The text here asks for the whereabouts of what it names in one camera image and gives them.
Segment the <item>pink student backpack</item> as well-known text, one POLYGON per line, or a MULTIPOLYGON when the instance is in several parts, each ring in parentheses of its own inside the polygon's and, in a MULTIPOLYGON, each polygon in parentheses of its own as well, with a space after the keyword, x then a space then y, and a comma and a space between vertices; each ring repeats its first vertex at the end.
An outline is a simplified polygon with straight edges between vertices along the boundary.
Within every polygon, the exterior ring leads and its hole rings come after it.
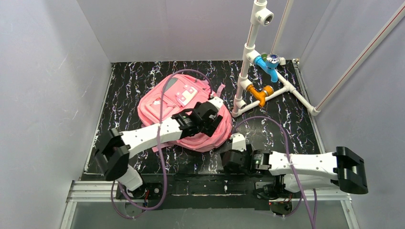
MULTIPOLYGON (((138 104, 138 116, 144 126, 159 121, 160 103, 163 102, 162 119, 166 119, 183 109, 194 108, 197 102, 208 100, 211 87, 207 80, 199 80, 190 75, 177 74, 172 78, 168 76, 143 96, 138 104)), ((221 146, 230 136, 232 130, 232 117, 226 105, 222 105, 219 115, 222 121, 213 136, 203 133, 181 140, 164 143, 163 146, 177 145, 197 152, 207 152, 221 146)))

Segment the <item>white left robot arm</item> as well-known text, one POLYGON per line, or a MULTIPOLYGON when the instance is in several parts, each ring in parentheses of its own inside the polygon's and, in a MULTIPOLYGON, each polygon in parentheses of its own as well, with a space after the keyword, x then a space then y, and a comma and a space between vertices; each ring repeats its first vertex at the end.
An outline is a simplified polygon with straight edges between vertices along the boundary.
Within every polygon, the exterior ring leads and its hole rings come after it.
POLYGON ((143 185, 138 171, 129 165, 136 154, 157 146, 159 143, 177 141, 203 133, 211 137, 222 116, 219 114, 224 102, 214 97, 194 108, 185 109, 161 123, 132 131, 112 128, 99 136, 99 145, 94 158, 105 181, 118 181, 134 191, 143 185))

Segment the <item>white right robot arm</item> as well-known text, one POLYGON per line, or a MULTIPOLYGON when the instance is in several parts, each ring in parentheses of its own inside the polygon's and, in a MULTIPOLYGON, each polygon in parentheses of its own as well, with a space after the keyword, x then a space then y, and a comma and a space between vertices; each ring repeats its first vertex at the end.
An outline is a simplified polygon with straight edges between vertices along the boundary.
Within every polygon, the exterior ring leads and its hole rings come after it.
POLYGON ((350 194, 369 192, 364 159, 345 146, 324 154, 290 154, 271 150, 228 150, 221 153, 226 173, 273 177, 261 187, 265 194, 298 193, 301 190, 335 188, 350 194))

